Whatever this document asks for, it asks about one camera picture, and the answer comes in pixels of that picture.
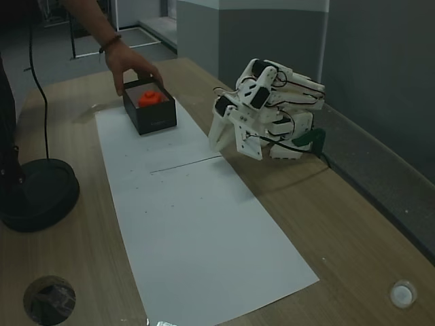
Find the person's hand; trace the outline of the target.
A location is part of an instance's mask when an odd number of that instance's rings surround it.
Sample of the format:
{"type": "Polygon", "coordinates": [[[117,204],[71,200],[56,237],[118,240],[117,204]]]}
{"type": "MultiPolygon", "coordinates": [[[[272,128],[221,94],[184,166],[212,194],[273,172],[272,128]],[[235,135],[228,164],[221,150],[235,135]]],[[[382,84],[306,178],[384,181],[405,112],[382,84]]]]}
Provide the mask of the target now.
{"type": "Polygon", "coordinates": [[[105,62],[112,73],[118,96],[122,96],[124,91],[124,73],[128,70],[133,70],[140,77],[153,77],[163,85],[163,79],[157,67],[122,41],[118,40],[111,44],[104,53],[105,62]]]}

